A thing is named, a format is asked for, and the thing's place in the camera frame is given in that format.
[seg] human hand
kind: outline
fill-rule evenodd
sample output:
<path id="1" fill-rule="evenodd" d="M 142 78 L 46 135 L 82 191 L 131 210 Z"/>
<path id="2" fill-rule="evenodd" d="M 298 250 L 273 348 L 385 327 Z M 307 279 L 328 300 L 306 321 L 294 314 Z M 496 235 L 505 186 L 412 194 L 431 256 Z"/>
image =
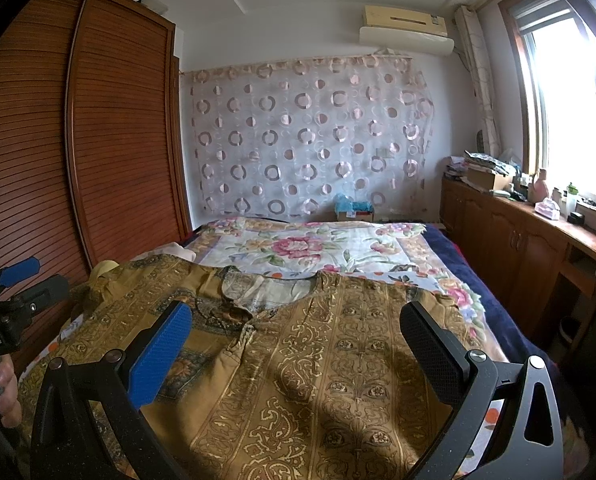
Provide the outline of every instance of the human hand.
<path id="1" fill-rule="evenodd" d="M 9 354 L 0 359 L 0 421 L 5 428 L 15 428 L 22 421 L 22 407 L 18 402 L 18 380 Z"/>

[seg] screw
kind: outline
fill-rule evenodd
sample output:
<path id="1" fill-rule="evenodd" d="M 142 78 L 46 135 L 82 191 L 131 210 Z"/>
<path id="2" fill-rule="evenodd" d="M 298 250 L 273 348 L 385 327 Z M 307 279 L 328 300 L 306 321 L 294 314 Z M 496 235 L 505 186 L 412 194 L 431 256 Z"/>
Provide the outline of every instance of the screw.
<path id="1" fill-rule="evenodd" d="M 473 361 L 478 361 L 479 363 L 483 363 L 484 361 L 486 361 L 486 354 L 481 350 L 472 350 L 468 354 L 473 359 Z"/>
<path id="2" fill-rule="evenodd" d="M 529 363 L 531 366 L 537 368 L 538 370 L 542 370 L 542 368 L 544 368 L 544 361 L 540 356 L 532 355 L 531 357 L 529 357 Z"/>
<path id="3" fill-rule="evenodd" d="M 49 368 L 51 368 L 51 370 L 57 370 L 62 366 L 62 362 L 62 357 L 54 357 L 51 361 L 49 361 Z"/>
<path id="4" fill-rule="evenodd" d="M 122 359 L 123 357 L 123 351 L 119 350 L 117 348 L 108 351 L 105 354 L 105 361 L 107 361 L 108 363 L 117 363 L 118 361 L 120 361 L 120 359 Z"/>

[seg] cardboard box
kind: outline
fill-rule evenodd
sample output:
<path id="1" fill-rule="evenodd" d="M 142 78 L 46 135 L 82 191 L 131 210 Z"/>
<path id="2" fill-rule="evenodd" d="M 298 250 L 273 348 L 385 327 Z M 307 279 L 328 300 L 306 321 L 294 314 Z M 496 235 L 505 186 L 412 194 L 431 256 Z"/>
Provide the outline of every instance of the cardboard box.
<path id="1" fill-rule="evenodd" d="M 373 224 L 373 213 L 370 211 L 354 211 L 355 216 L 347 216 L 347 213 L 342 211 L 337 214 L 338 222 L 369 222 Z"/>
<path id="2" fill-rule="evenodd" d="M 504 176 L 498 173 L 489 173 L 488 171 L 479 171 L 474 168 L 467 168 L 466 178 L 473 184 L 483 189 L 500 191 L 504 186 L 511 184 L 513 176 Z"/>

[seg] sliding wardrobe door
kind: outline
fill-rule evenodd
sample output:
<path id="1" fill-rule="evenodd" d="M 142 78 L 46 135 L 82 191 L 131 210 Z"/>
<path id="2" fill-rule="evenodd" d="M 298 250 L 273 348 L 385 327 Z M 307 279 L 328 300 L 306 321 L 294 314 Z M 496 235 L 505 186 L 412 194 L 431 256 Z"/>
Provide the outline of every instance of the sliding wardrobe door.
<path id="1" fill-rule="evenodd" d="M 169 99 L 174 25 L 87 0 L 68 77 L 70 180 L 92 264 L 184 237 Z"/>
<path id="2" fill-rule="evenodd" d="M 29 256 L 41 273 L 8 290 L 60 273 L 71 285 L 89 269 L 64 170 L 65 80 L 83 0 L 31 0 L 0 38 L 0 267 Z M 70 306 L 34 318 L 16 369 L 56 336 Z"/>

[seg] beige curtain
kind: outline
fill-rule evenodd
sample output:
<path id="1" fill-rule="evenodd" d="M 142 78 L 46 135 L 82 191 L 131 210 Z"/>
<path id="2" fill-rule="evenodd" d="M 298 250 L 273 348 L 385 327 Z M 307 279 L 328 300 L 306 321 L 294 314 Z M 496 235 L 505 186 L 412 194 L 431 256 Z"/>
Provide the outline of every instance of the beige curtain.
<path id="1" fill-rule="evenodd" d="M 502 146 L 495 129 L 494 83 L 482 27 L 476 11 L 465 6 L 458 8 L 455 20 L 464 45 L 473 86 L 476 90 L 484 150 L 489 155 L 499 156 L 502 152 Z"/>

